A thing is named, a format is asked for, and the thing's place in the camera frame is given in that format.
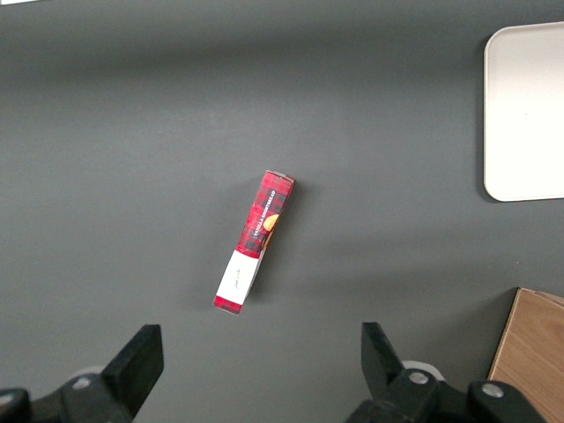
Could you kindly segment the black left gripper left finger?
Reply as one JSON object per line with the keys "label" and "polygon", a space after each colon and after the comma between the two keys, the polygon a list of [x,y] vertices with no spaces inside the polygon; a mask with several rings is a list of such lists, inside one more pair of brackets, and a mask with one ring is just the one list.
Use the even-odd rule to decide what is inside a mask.
{"label": "black left gripper left finger", "polygon": [[99,372],[62,388],[62,422],[131,422],[164,369],[161,327],[143,326]]}

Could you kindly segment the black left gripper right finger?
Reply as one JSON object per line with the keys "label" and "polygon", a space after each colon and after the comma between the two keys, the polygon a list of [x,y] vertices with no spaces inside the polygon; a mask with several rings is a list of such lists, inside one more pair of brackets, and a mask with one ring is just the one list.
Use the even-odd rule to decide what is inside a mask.
{"label": "black left gripper right finger", "polygon": [[360,406],[362,422],[444,422],[442,386],[430,372],[408,368],[379,323],[363,323],[361,369],[371,398]]}

